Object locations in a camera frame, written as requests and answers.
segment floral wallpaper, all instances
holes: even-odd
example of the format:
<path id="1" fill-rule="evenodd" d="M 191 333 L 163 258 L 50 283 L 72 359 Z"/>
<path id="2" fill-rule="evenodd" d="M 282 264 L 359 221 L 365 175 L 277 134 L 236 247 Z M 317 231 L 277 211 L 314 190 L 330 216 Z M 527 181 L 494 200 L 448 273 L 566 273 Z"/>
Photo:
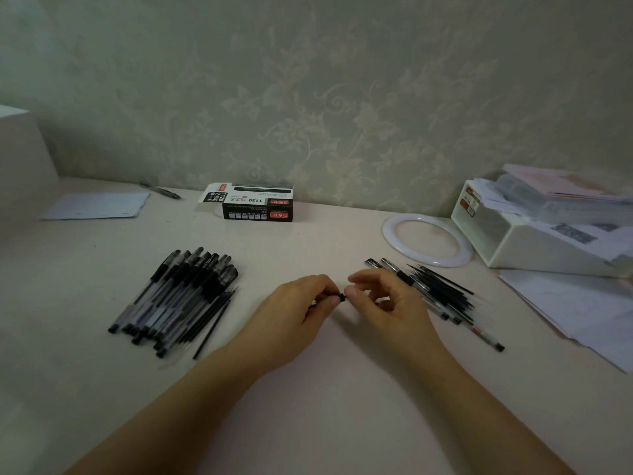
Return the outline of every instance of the floral wallpaper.
<path id="1" fill-rule="evenodd" d="M 633 175 L 633 0 L 0 0 L 60 174 L 446 214 L 504 163 Z"/>

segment white desk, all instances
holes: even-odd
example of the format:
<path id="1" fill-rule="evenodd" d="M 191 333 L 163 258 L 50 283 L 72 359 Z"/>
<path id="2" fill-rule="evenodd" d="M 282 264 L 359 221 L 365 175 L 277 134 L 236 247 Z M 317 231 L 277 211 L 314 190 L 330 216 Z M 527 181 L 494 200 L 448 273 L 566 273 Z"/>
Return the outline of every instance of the white desk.
<path id="1" fill-rule="evenodd" d="M 136 191 L 65 179 L 64 191 Z M 136 219 L 35 222 L 57 193 L 23 202 L 0 244 L 0 467 L 62 471 L 190 367 L 106 329 L 175 248 L 233 256 L 241 289 L 212 338 L 226 343 L 278 284 L 327 273 L 340 287 L 368 257 L 407 263 L 380 234 L 390 214 L 297 203 L 293 223 L 196 212 L 198 193 L 152 194 Z M 452 240 L 421 223 L 404 239 L 429 253 Z M 633 469 L 633 377 L 559 338 L 478 258 L 441 270 L 493 302 L 496 353 L 432 317 L 448 349 L 579 474 Z M 466 473 L 442 416 L 344 303 L 293 364 L 242 399 L 210 448 L 214 474 Z"/>

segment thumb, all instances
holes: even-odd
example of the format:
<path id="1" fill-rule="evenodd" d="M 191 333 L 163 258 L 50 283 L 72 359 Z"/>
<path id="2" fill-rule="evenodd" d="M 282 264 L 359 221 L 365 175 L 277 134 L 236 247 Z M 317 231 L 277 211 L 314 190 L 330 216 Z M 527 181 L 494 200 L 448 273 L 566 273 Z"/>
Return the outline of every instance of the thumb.
<path id="1" fill-rule="evenodd" d="M 378 308 L 372 299 L 365 294 L 365 292 L 360 291 L 353 285 L 350 285 L 345 287 L 344 293 L 347 296 L 347 301 L 351 303 L 369 323 L 378 329 L 381 329 L 384 326 L 385 312 Z"/>
<path id="2" fill-rule="evenodd" d="M 339 305 L 341 299 L 337 296 L 328 296 L 324 298 L 310 311 L 306 317 L 304 324 L 315 327 L 317 330 L 321 327 L 330 313 Z"/>

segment forearm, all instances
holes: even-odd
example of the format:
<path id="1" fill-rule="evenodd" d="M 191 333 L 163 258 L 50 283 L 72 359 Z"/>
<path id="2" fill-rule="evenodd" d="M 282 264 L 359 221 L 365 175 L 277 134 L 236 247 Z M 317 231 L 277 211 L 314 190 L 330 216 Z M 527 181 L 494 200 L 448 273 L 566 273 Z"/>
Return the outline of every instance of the forearm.
<path id="1" fill-rule="evenodd" d="M 448 354 L 417 374 L 480 474 L 573 474 L 518 418 Z"/>
<path id="2" fill-rule="evenodd" d="M 228 411 L 257 378 L 230 346 L 215 351 L 67 473 L 192 472 Z"/>

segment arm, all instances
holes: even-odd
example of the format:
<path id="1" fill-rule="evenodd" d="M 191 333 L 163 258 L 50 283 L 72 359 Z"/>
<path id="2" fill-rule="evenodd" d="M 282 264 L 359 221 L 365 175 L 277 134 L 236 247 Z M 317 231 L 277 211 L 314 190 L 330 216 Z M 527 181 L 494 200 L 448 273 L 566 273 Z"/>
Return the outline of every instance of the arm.
<path id="1" fill-rule="evenodd" d="M 262 375 L 295 359 L 340 299 L 325 275 L 278 287 L 223 348 L 67 471 L 76 474 L 192 473 L 230 409 Z M 314 308 L 313 300 L 320 300 Z"/>
<path id="2" fill-rule="evenodd" d="M 478 474 L 573 474 L 444 347 L 414 288 L 386 270 L 349 277 L 347 300 L 411 367 L 455 428 Z M 379 298 L 389 297 L 379 303 Z"/>

